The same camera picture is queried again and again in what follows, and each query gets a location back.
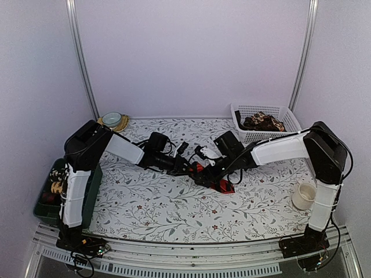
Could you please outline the red black striped tie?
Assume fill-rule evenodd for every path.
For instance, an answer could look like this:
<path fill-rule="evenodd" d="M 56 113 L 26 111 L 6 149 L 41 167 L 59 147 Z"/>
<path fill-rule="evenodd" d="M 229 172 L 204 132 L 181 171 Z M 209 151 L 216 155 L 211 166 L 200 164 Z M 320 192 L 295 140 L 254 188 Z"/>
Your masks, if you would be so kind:
<path fill-rule="evenodd" d="M 206 168 L 208 167 L 203 167 L 200 163 L 193 162 L 188 169 L 190 177 L 194 180 L 196 185 L 212 189 L 222 194 L 235 193 L 233 184 L 227 180 L 211 180 L 212 176 L 210 175 L 209 170 L 206 170 Z"/>

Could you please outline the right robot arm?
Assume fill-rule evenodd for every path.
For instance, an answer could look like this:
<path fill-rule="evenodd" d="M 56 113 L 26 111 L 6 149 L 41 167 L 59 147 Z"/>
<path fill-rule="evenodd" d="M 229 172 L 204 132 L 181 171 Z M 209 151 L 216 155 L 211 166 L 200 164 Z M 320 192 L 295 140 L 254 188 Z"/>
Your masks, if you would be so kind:
<path fill-rule="evenodd" d="M 352 159 L 349 148 L 321 121 L 310 128 L 282 137 L 252 142 L 243 146 L 230 131 L 218 137 L 214 143 L 220 153 L 211 163 L 198 170 L 192 165 L 191 177 L 196 184 L 209 187 L 218 184 L 226 175 L 237 170 L 247 170 L 273 162 L 305 158 L 314 171 L 316 195 L 308 232 L 300 239 L 300 248 L 313 252 L 322 243 L 323 232 L 339 198 L 339 189 L 347 174 L 347 159 Z"/>

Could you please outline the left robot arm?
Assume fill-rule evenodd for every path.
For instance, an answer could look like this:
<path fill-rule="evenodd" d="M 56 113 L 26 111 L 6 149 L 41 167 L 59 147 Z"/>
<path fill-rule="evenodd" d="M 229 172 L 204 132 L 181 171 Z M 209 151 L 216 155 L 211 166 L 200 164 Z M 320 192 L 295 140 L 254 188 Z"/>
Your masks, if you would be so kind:
<path fill-rule="evenodd" d="M 94 120 L 86 122 L 64 144 L 67 185 L 63 188 L 63 205 L 60 209 L 63 225 L 68 228 L 82 226 L 86 185 L 105 152 L 143 169 L 157 168 L 173 176 L 191 174 L 191 164 L 181 155 L 187 144 L 182 143 L 171 156 L 163 151 L 168 142 L 167 136 L 153 132 L 149 139 L 134 143 Z"/>

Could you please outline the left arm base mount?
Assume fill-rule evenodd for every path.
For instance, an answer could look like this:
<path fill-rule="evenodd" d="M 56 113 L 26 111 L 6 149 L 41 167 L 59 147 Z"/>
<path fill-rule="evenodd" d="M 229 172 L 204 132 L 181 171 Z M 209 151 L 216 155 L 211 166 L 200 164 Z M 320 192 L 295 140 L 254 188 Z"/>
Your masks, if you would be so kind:
<path fill-rule="evenodd" d="M 92 274 L 95 271 L 92 260 L 102 258 L 111 250 L 105 239 L 84 236 L 80 226 L 68 228 L 63 224 L 59 227 L 56 247 L 69 251 L 74 266 L 85 265 L 91 269 Z"/>

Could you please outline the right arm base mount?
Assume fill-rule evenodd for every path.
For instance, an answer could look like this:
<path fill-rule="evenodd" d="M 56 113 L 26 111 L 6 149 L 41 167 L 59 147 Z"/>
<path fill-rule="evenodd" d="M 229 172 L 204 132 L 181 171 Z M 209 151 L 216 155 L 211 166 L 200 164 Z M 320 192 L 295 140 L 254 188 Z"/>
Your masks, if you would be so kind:
<path fill-rule="evenodd" d="M 298 266 L 306 273 L 317 272 L 326 267 L 335 258 L 341 242 L 340 228 L 334 222 L 332 224 L 337 232 L 336 248 L 332 255 L 329 255 L 330 243 L 326 231 L 312 231 L 309 227 L 306 227 L 304 234 L 301 236 L 280 238 L 278 245 L 283 257 L 293 258 L 316 253 L 313 256 L 298 259 Z"/>

